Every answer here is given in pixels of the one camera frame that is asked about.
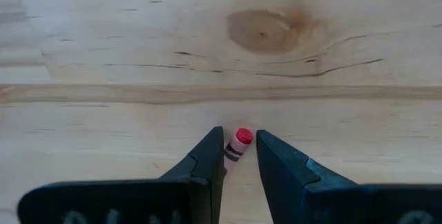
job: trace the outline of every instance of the wooden surface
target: wooden surface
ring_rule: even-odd
[[[231,40],[245,10],[306,20],[289,50],[257,53]],[[442,0],[0,0],[0,223],[45,183],[157,177],[215,125],[267,129],[358,183],[440,183],[441,15]],[[221,223],[270,220],[252,147]]]

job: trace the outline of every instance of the wood knot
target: wood knot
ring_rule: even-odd
[[[246,10],[227,17],[229,36],[239,46],[257,53],[283,54],[308,40],[319,21],[304,8],[282,15],[268,10]]]

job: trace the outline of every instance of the wooden table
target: wooden table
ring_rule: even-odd
[[[293,49],[232,13],[299,10]],[[215,125],[267,129],[358,183],[442,181],[442,0],[0,0],[0,222],[60,180],[158,177]],[[270,223],[254,146],[221,223]]]

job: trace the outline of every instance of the red eraser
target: red eraser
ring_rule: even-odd
[[[251,144],[253,141],[253,133],[246,128],[239,128],[236,131],[235,137],[243,144]]]

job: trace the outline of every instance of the pink eraser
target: pink eraser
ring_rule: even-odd
[[[224,168],[229,173],[253,141],[253,133],[239,128],[224,150]]]

